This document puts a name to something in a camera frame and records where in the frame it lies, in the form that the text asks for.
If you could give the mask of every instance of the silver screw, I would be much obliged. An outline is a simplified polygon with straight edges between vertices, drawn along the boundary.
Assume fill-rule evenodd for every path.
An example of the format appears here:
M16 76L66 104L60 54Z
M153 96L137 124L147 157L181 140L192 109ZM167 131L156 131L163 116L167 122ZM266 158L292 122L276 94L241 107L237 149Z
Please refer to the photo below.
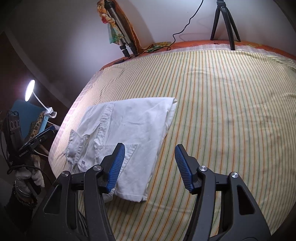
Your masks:
M207 170L207 167L206 166L199 166L198 169L201 170L202 172L205 172Z
M93 167L93 169L94 169L95 171L99 171L99 170L102 169L102 167L101 167L100 165L95 165L95 166Z
M232 172L232 173L230 173L230 175L231 175L233 178L238 178L238 176L239 176L236 172Z
M69 175L69 172L68 171L63 171L61 174L62 174L62 177L67 177Z

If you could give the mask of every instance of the hand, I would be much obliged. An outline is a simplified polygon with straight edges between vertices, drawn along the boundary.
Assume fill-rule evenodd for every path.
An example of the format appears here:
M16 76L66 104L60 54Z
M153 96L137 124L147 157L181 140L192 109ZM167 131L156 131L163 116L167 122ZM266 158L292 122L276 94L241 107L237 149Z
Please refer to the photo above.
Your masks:
M30 158L29 162L31 164L34 164L35 167L40 168L40 157L39 156L31 155L29 158ZM16 178L15 179L16 192L19 197L21 197L22 199L25 198L26 200L24 200L24 199L23 200L26 202L28 201L27 197L30 197L30 195L32 194L31 190L29 189L29 187L25 183L26 179L32 178L34 183L37 186L44 187L43 176L42 176L41 172L37 169L33 169L33 168L26 169L25 167L21 167L16 170L15 178Z

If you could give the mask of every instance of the bed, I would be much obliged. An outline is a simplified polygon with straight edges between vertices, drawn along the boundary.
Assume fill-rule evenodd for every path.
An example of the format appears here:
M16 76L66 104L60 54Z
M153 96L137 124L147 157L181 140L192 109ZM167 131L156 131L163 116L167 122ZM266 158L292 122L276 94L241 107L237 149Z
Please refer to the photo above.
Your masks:
M229 49L227 41L182 42L171 51L107 65L70 108L49 153L56 177L70 169L63 152L88 106L142 97L178 99L148 200L115 196L106 204L116 240L183 240L195 197L182 183L174 159L177 144L214 172L238 172L271 233L290 212L296 201L296 57L248 42ZM218 232L220 198L217 193L212 236ZM83 193L79 209L84 213Z

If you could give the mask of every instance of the lamp head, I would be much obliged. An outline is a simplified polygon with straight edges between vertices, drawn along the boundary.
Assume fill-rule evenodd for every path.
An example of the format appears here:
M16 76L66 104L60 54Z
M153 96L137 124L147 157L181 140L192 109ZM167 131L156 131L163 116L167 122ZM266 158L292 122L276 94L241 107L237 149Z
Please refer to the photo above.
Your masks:
M33 93L34 85L35 85L35 80L31 80L27 86L25 101L28 101L30 99L31 94Z

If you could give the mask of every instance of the ribbed blue rubber pad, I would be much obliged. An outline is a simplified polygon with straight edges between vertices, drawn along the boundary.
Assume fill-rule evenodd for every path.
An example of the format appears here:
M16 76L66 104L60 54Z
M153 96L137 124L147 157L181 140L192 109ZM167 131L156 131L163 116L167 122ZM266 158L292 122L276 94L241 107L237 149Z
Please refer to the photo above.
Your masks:
M117 153L117 156L113 162L113 165L109 171L109 178L108 178L108 184L107 184L107 190L108 192L111 192L113 188L115 188L118 175L124 160L125 156L125 147L122 145L119 149L119 152Z
M178 146L175 147L175 159L184 183L185 188L191 193L193 190L192 185L192 173L182 155L182 152Z

